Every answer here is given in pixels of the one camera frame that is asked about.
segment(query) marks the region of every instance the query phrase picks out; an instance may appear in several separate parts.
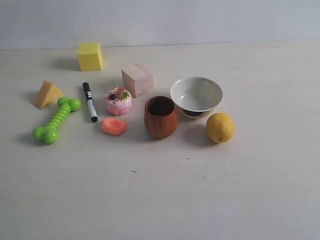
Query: brown cup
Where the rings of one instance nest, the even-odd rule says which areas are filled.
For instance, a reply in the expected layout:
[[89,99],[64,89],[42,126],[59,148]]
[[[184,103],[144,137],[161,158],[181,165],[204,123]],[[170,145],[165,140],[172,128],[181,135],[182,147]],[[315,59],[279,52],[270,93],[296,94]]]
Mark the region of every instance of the brown cup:
[[172,135],[178,125],[174,101],[166,96],[154,96],[145,103],[144,126],[149,134],[158,139]]

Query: yellow lemon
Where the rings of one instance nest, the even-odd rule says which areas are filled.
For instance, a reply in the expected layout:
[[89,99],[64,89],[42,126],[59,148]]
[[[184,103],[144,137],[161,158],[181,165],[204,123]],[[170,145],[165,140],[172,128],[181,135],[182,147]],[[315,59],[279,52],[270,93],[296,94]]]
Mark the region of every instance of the yellow lemon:
[[218,112],[208,118],[205,129],[212,141],[222,144],[234,136],[236,126],[230,115]]

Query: pink wooden block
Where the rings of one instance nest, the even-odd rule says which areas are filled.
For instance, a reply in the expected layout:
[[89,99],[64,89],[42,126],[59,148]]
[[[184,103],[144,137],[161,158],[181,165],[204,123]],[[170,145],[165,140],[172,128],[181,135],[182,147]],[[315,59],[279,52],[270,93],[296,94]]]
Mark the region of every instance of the pink wooden block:
[[123,87],[127,89],[133,98],[137,98],[154,89],[154,75],[144,65],[135,63],[121,70]]

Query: yellow foam block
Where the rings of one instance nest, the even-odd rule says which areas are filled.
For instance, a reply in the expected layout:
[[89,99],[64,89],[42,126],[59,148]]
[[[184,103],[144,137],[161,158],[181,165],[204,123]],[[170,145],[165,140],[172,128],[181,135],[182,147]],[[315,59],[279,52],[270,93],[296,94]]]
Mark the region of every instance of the yellow foam block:
[[63,95],[64,93],[56,85],[45,80],[36,96],[34,105],[39,109],[43,109]]
[[98,71],[103,67],[100,43],[80,43],[76,52],[81,71]]

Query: marker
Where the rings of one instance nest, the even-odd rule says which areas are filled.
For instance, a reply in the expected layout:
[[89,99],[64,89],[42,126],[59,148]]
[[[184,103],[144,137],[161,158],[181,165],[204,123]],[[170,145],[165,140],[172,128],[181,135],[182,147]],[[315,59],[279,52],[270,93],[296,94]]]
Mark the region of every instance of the marker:
[[88,105],[91,121],[95,123],[98,121],[98,115],[94,106],[94,102],[92,101],[92,95],[89,88],[89,83],[84,82],[82,83],[83,91],[85,94],[86,104]]

